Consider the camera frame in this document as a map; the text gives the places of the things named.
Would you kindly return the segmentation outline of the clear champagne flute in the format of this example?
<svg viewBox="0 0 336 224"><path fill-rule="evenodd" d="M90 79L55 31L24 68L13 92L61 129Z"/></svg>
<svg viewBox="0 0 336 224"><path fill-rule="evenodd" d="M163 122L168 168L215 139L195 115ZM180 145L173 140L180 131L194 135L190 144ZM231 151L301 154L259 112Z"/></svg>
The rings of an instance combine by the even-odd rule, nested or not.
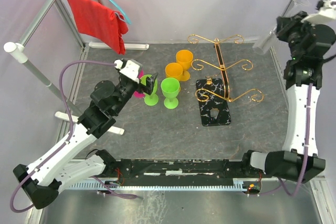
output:
<svg viewBox="0 0 336 224"><path fill-rule="evenodd" d="M310 5L311 4L308 0L291 0L288 8L285 10L284 14L281 15L281 17L291 17ZM262 35L254 43L253 50L260 55L264 55L277 41L277 32L279 28L280 25L276 20L275 25L270 29L270 31Z"/></svg>

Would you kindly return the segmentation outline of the orange plastic goblet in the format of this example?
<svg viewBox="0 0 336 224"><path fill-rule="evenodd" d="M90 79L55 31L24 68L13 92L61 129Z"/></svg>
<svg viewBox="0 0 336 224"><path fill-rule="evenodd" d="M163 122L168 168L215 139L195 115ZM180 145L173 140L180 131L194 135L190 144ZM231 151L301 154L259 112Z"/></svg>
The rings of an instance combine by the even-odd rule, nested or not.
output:
<svg viewBox="0 0 336 224"><path fill-rule="evenodd" d="M189 68L193 61L193 53L189 50L183 49L176 53L176 62L183 68L181 81L187 81L190 79Z"/></svg>
<svg viewBox="0 0 336 224"><path fill-rule="evenodd" d="M175 78L176 80L181 81L183 68L176 62L169 63L165 67L165 75L167 78Z"/></svg>

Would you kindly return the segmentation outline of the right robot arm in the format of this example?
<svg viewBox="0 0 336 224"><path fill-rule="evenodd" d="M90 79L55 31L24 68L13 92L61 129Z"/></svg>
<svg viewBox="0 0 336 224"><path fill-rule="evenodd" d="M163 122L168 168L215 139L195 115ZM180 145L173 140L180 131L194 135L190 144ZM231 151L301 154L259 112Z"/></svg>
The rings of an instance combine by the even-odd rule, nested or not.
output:
<svg viewBox="0 0 336 224"><path fill-rule="evenodd" d="M284 69L289 104L287 134L282 150L262 153L249 150L240 171L253 177L259 171L268 176L306 183L324 171L315 139L316 108L322 88L324 58L335 43L335 32L327 25L334 13L299 12L277 17L276 37L289 46L291 59Z"/></svg>

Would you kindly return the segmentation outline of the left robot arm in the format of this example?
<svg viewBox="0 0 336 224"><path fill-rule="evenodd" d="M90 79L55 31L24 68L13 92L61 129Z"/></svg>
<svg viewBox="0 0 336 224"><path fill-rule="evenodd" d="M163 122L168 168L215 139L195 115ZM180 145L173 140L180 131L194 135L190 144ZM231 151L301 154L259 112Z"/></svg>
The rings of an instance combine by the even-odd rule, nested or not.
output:
<svg viewBox="0 0 336 224"><path fill-rule="evenodd" d="M120 73L118 84L100 81L90 95L89 107L76 123L70 123L69 133L42 157L14 168L18 188L26 193L32 207L47 207L61 192L83 179L97 175L110 177L115 173L116 160L106 150L97 151L76 165L67 167L66 164L115 124L116 116L135 92L152 94L156 79L157 74L141 80Z"/></svg>

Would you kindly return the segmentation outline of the green plastic goblet left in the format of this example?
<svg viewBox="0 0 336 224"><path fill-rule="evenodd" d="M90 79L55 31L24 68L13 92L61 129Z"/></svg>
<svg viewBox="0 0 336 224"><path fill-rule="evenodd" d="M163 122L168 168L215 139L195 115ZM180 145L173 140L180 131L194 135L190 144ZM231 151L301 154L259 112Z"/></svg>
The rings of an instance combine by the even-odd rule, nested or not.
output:
<svg viewBox="0 0 336 224"><path fill-rule="evenodd" d="M141 77L141 83L142 84L146 84L146 78L147 77L150 77L151 75L150 74L145 74ZM158 95L156 94L157 92L157 88L158 88L158 82L157 80L155 80L154 82L154 88L153 88L153 92L151 95L148 95L145 93L145 97L144 97L144 103L148 106L155 106L158 101L159 101L159 97Z"/></svg>

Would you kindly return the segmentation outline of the green plastic goblet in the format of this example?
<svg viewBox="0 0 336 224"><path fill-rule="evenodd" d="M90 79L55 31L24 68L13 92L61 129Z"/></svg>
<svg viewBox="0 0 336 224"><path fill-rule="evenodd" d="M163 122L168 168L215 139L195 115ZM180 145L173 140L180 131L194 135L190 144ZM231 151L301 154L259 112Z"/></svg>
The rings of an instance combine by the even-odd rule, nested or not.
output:
<svg viewBox="0 0 336 224"><path fill-rule="evenodd" d="M145 74L141 77L141 83L142 84L146 84L146 78L147 77L150 77L151 75L150 74ZM154 88L153 88L153 92L151 95L148 95L145 93L145 97L144 97L144 103L148 106L155 106L158 101L159 101L159 97L158 95L156 94L157 92L157 88L158 88L158 82L157 80L155 80L154 82Z"/></svg>
<svg viewBox="0 0 336 224"><path fill-rule="evenodd" d="M179 104L177 96L180 91L180 82L175 78L165 78L161 82L161 90L165 97L164 106L167 109L175 109Z"/></svg>

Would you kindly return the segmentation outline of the green plastic goblet right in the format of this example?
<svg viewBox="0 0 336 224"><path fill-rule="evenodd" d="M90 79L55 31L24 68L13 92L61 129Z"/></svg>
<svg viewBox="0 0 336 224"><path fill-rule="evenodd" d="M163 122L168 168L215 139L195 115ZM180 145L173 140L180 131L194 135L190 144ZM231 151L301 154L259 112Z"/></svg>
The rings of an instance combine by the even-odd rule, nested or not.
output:
<svg viewBox="0 0 336 224"><path fill-rule="evenodd" d="M179 104L177 96L180 91L180 82L175 78L165 78L161 82L161 90L165 97L164 106L167 109L175 109Z"/></svg>

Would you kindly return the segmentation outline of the orange plastic goblet front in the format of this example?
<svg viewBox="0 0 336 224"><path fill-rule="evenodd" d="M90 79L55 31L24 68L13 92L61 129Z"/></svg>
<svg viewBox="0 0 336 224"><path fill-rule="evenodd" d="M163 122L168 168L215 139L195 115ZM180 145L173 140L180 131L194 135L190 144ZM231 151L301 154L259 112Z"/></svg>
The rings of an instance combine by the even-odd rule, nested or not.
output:
<svg viewBox="0 0 336 224"><path fill-rule="evenodd" d="M183 68L176 62L169 63L165 67L165 75L167 78L175 78L176 80L181 81Z"/></svg>

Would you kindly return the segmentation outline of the white stand foot front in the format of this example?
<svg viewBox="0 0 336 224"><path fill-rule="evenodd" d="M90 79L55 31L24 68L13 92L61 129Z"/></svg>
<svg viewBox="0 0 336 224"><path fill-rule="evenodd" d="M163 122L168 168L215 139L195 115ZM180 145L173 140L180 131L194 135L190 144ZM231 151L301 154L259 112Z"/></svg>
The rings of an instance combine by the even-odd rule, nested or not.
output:
<svg viewBox="0 0 336 224"><path fill-rule="evenodd" d="M59 111L57 111L57 112L55 113L55 117L58 118L58 119L61 119L61 120L63 120L63 121L67 121L67 122L70 121L69 116L68 116L67 113L63 113L63 112L59 112ZM77 123L77 122L78 122L78 117L77 117L77 116L72 115L71 118L72 118L72 121L73 121L74 123ZM108 132L113 133L113 134L116 134L116 135L123 135L123 134L124 134L124 129L119 128L119 127L112 126L112 127L110 127L110 128L108 129Z"/></svg>

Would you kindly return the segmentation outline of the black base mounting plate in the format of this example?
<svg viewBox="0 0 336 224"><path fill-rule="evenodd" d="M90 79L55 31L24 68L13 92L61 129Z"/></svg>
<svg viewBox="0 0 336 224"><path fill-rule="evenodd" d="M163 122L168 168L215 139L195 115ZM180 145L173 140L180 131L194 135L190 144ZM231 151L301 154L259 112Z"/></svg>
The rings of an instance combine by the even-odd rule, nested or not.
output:
<svg viewBox="0 0 336 224"><path fill-rule="evenodd" d="M234 179L259 179L262 172L241 160L120 159L99 176L121 178L124 186L232 185Z"/></svg>

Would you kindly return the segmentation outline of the red cloth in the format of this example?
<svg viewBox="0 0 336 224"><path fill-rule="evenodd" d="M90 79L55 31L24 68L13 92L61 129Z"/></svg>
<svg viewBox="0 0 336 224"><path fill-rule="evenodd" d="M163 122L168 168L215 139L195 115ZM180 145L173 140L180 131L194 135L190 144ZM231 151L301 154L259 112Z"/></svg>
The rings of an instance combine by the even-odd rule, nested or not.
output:
<svg viewBox="0 0 336 224"><path fill-rule="evenodd" d="M125 54L122 35L128 32L123 15L93 0L67 0L81 34L101 40L117 54Z"/></svg>

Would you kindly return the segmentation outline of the grey clothes stand pole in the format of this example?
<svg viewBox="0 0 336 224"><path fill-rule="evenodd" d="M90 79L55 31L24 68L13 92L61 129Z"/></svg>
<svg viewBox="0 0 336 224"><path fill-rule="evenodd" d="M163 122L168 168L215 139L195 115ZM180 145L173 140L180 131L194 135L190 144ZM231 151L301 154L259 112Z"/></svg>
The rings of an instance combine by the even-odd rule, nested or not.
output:
<svg viewBox="0 0 336 224"><path fill-rule="evenodd" d="M80 113L79 109L71 100L64 98L62 92L27 58L24 49L36 29L45 18L53 4L58 0L46 0L33 21L30 23L19 42L7 42L4 44L4 50L10 54L16 61L26 67L39 81L41 81L56 97L65 101L65 104L75 113Z"/></svg>

